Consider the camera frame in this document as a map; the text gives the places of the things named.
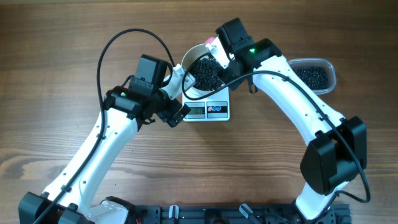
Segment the brown tabletop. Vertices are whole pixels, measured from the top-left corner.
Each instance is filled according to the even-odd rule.
[[[240,17],[255,40],[287,57],[327,58],[337,86],[320,96],[368,127],[372,200],[349,203],[353,223],[398,222],[398,4],[393,1],[148,1],[0,6],[0,223],[41,193],[76,153],[98,117],[96,66],[112,36],[138,27],[158,34],[180,63],[184,53]],[[141,54],[167,59],[155,39],[122,36],[102,67],[102,89],[136,71]],[[158,120],[115,160],[94,204],[113,195],[142,205],[290,203],[305,183],[301,135],[263,92],[230,92],[231,119]],[[364,197],[357,177],[346,190]]]

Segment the wooden surface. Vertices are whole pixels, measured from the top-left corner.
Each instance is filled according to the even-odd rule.
[[[394,1],[160,1],[0,6],[0,223],[17,223],[17,205],[37,194],[76,153],[98,112],[95,73],[117,32],[158,34],[184,53],[240,17],[256,39],[270,38],[288,59],[322,57],[337,86],[322,95],[368,127],[370,204],[347,197],[354,223],[398,222],[398,4]],[[103,93],[136,71],[141,54],[167,58],[153,38],[129,34],[111,46]],[[246,85],[230,94],[223,123],[156,122],[120,153],[101,184],[135,204],[290,203],[302,190],[305,145],[285,114]],[[364,197],[359,178],[346,188]]]

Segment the black beans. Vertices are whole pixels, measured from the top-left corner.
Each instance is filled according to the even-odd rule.
[[[293,68],[293,71],[311,90],[324,90],[328,88],[328,75],[322,67],[298,67]]]
[[[223,67],[213,58],[203,58],[193,65],[190,73],[195,77],[193,87],[203,91],[213,91],[221,87],[223,82],[219,76],[224,73]]]

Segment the robotic arm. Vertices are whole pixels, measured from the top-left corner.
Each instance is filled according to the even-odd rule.
[[[254,84],[256,90],[259,88],[267,93],[300,131],[307,145],[300,165],[307,183],[294,204],[304,223],[316,220],[328,209],[335,192],[358,174],[355,163],[321,114],[327,114],[327,118],[349,142],[363,169],[366,168],[365,125],[357,117],[345,119],[319,99],[296,76],[280,50],[268,39],[255,43],[239,19],[227,22],[216,33],[218,37],[206,47],[228,71],[221,79],[225,83],[233,82],[233,85],[227,85],[234,90],[243,82],[243,76],[256,72],[256,75],[247,78],[249,86]],[[189,113],[190,108],[181,105],[175,98],[183,89],[192,87],[195,79],[180,65],[176,65],[170,81],[162,86],[166,69],[167,62],[143,55],[129,87],[117,86],[106,93],[103,103],[105,121],[100,114],[90,135],[69,165],[44,189],[42,195],[26,193],[19,205],[21,223],[140,224],[135,218],[132,221],[129,218],[134,207],[132,204],[125,204],[119,199],[105,200],[92,208],[91,204],[116,156],[143,124],[154,122],[151,118],[154,113],[170,127],[176,127]],[[269,71],[285,78],[268,75]],[[292,82],[301,87],[322,111],[317,111],[309,98]],[[105,122],[105,130],[103,136],[99,136],[102,122]],[[98,138],[101,141],[91,159],[66,189],[67,182],[76,174]],[[66,193],[57,198],[62,191]],[[50,208],[49,205],[54,200],[57,204]],[[241,213],[246,217],[250,208],[241,208]],[[178,218],[178,209],[170,208],[170,217]]]

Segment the container of black beans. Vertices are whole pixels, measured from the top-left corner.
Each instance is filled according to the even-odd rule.
[[[193,61],[206,52],[204,44],[192,47],[182,59],[182,68],[188,69]],[[192,65],[189,72],[195,78],[195,84],[191,89],[199,95],[205,95],[224,85],[219,78],[223,75],[224,69],[214,58],[203,57]]]
[[[317,95],[331,92],[336,86],[333,65],[322,58],[300,58],[289,61],[296,75]]]

